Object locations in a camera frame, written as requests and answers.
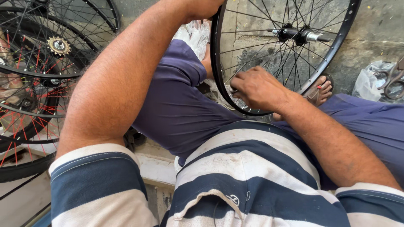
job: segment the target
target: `navy and white striped shirt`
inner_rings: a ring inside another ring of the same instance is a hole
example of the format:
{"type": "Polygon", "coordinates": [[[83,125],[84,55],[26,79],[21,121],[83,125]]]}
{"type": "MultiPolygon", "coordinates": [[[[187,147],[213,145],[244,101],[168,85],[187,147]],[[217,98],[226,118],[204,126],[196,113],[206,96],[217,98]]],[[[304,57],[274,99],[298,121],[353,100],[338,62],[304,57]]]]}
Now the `navy and white striped shirt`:
{"type": "MultiPolygon", "coordinates": [[[[157,226],[139,162],[117,144],[69,152],[49,169],[52,226],[157,226]]],[[[320,190],[315,167],[281,129],[241,121],[186,160],[160,226],[399,226],[404,193],[357,183],[320,190]]]]}

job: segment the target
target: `wheel hub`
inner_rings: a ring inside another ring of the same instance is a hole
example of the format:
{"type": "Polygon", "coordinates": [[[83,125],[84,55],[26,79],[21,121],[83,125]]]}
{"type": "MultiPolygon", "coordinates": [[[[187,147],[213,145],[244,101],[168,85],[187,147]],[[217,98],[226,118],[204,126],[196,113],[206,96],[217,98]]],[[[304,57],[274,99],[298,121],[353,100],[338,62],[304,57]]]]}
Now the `wheel hub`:
{"type": "Polygon", "coordinates": [[[286,42],[293,39],[296,46],[302,46],[309,42],[329,42],[331,39],[323,38],[321,33],[316,34],[309,26],[303,26],[300,29],[294,28],[291,24],[285,24],[282,29],[272,29],[272,32],[278,35],[280,42],[286,42]]]}
{"type": "Polygon", "coordinates": [[[48,47],[51,51],[59,56],[64,56],[71,52],[69,43],[63,38],[51,37],[48,39],[48,47]]]}

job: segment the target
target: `hairy arm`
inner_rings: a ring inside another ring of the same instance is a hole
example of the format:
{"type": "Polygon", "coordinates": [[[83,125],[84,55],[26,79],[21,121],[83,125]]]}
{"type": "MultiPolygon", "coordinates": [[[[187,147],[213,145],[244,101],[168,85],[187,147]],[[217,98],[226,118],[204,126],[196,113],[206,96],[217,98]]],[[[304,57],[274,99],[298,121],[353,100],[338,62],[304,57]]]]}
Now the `hairy arm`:
{"type": "Polygon", "coordinates": [[[386,166],[354,134],[280,84],[261,67],[236,75],[235,96],[249,107],[274,111],[312,149],[325,173],[340,187],[374,183],[401,190],[386,166]]]}
{"type": "Polygon", "coordinates": [[[191,20],[211,17],[222,2],[161,0],[111,42],[73,92],[57,158],[89,145],[123,145],[175,32],[191,20]]]}

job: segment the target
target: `plastic bag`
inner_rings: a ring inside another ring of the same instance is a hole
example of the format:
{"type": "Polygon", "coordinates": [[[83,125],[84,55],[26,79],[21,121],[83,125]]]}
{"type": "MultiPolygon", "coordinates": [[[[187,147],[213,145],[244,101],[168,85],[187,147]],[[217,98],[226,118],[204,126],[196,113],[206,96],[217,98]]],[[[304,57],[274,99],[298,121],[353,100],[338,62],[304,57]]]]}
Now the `plastic bag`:
{"type": "Polygon", "coordinates": [[[404,103],[404,99],[391,100],[384,96],[384,89],[378,90],[385,82],[385,78],[377,78],[376,75],[380,71],[386,71],[393,74],[397,63],[375,61],[362,69],[355,82],[355,87],[352,91],[352,96],[367,99],[371,101],[379,101],[384,103],[404,103]]]}
{"type": "Polygon", "coordinates": [[[205,57],[206,44],[209,42],[210,28],[208,22],[191,21],[182,25],[173,39],[183,40],[201,61],[205,57]]]}

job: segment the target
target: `blue pants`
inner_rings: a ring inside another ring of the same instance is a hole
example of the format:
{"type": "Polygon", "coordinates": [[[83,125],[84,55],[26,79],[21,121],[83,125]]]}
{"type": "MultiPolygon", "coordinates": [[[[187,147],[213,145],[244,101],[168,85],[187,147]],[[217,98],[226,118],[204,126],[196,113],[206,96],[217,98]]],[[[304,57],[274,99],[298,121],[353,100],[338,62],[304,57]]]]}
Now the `blue pants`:
{"type": "MultiPolygon", "coordinates": [[[[205,78],[206,70],[192,49],[182,40],[173,40],[154,73],[144,105],[133,123],[139,132],[179,156],[180,165],[221,127],[243,120],[195,88],[205,78]]],[[[404,187],[404,105],[338,94],[320,109],[365,143],[404,187]]],[[[274,125],[304,144],[286,122],[274,125]]],[[[324,131],[332,133],[331,128],[324,131]]],[[[322,188],[334,189],[335,184],[322,171],[310,149],[307,146],[305,149],[319,170],[322,188]]]]}

